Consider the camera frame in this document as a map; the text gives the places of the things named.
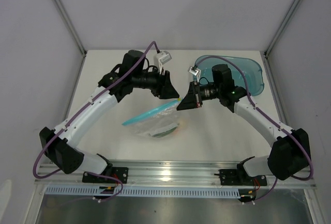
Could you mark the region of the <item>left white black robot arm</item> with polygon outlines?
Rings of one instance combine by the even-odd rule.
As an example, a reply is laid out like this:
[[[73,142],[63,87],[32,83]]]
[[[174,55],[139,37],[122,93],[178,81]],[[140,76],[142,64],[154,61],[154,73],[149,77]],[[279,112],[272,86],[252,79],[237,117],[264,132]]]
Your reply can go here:
[[[145,53],[128,51],[122,63],[101,78],[87,102],[75,114],[53,129],[45,127],[40,131],[41,153],[66,174],[91,172],[100,182],[108,182],[112,177],[109,161],[101,155],[79,150],[81,139],[108,109],[115,107],[135,88],[148,89],[159,99],[178,98],[170,72],[163,68],[171,58],[169,52],[159,51],[154,56],[157,64],[145,68]]]

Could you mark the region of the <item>green cucumber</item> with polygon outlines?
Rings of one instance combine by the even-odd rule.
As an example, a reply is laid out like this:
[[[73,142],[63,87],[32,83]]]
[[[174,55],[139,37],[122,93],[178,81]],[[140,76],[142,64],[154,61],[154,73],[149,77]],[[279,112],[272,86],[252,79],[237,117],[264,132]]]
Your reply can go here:
[[[150,132],[150,136],[153,138],[162,138],[171,134],[174,130],[178,128],[178,123],[171,123],[167,126],[160,127],[155,131]]]

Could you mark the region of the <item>clear zip top bag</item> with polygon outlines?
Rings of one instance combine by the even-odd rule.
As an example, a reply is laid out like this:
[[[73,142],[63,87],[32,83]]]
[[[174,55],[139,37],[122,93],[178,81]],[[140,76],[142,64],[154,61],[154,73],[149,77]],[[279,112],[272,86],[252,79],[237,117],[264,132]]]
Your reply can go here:
[[[176,110],[176,107],[180,104],[181,100],[181,98],[178,98],[150,109],[123,122],[122,126],[124,126],[132,135],[147,139],[163,139],[181,133],[174,130],[171,134],[162,138],[153,138],[150,136],[151,131],[155,131],[160,127],[167,126],[171,123],[178,123],[179,120],[188,121],[186,115]]]

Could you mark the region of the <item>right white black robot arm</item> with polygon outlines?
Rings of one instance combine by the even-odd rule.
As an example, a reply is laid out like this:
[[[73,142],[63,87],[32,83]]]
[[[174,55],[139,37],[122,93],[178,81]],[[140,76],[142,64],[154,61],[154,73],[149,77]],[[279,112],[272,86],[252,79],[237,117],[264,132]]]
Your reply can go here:
[[[296,173],[309,167],[313,176],[309,137],[303,129],[294,130],[280,121],[273,120],[248,94],[243,87],[236,86],[230,68],[226,64],[212,67],[213,81],[201,85],[197,81],[189,84],[189,90],[177,106],[178,111],[200,108],[204,101],[218,99],[220,104],[248,122],[270,145],[268,156],[250,157],[238,164],[236,178],[241,184],[249,184],[258,175],[273,175],[278,180],[289,177],[298,179]]]

